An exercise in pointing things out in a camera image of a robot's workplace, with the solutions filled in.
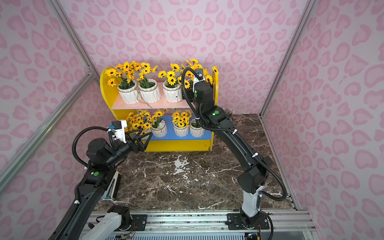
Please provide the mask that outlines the yellow two-tier shelf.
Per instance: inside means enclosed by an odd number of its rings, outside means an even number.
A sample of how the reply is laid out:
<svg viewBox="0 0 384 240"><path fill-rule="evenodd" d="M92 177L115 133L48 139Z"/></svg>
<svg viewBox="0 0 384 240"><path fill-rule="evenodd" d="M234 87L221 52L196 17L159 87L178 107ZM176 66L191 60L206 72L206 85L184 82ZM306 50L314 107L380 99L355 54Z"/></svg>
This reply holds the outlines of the yellow two-tier shelf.
<svg viewBox="0 0 384 240"><path fill-rule="evenodd" d="M190 133L185 137L178 137L175 134L172 126L172 111L173 110L185 110L189 106L185 100L178 103L170 103L166 100L164 94L163 83L158 83L160 89L161 98L159 101L151 104L136 103L128 105L122 100L117 87L111 87L108 85L109 76L103 70L100 77L100 88L102 96L111 110L112 114L117 120L124 120L130 112L136 113L137 110L148 110L155 112L158 109L168 109L163 119L167 125L167 134L165 137L156 138L152 137L147 147L148 152L194 152L194 151L210 151L213 148L214 133L205 131L204 135L199 138L193 137Z"/></svg>

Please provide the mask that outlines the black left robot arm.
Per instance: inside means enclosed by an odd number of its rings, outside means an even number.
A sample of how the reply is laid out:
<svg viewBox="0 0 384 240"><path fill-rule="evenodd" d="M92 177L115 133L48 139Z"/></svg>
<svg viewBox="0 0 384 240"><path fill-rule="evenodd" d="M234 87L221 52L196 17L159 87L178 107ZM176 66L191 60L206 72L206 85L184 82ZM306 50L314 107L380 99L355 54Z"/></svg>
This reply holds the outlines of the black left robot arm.
<svg viewBox="0 0 384 240"><path fill-rule="evenodd" d="M112 182L117 164L129 153L144 152L153 136L152 133L141 135L141 131L135 133L135 137L129 137L125 143L118 141L117 149L111 147L104 138L94 139L88 144L88 169L76 185L75 199L49 237L50 240L79 239L96 203Z"/></svg>

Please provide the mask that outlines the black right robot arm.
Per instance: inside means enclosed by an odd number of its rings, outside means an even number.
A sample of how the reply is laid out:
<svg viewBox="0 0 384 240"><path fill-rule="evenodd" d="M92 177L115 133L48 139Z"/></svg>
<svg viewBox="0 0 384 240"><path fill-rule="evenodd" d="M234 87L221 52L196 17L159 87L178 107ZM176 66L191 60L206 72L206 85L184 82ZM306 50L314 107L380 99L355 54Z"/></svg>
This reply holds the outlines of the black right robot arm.
<svg viewBox="0 0 384 240"><path fill-rule="evenodd" d="M240 163L243 173L237 181L243 189L243 204L240 210L240 223L231 225L236 228L253 229L267 214L260 208L261 198L282 202L287 198L287 188L272 169L270 157L263 157L248 144L235 128L229 113L217 106L214 101L214 89L204 78L202 69L185 68L181 74L182 93L195 115L196 122L204 129L216 134L231 150ZM268 176L273 176L282 189L280 197L264 191Z"/></svg>

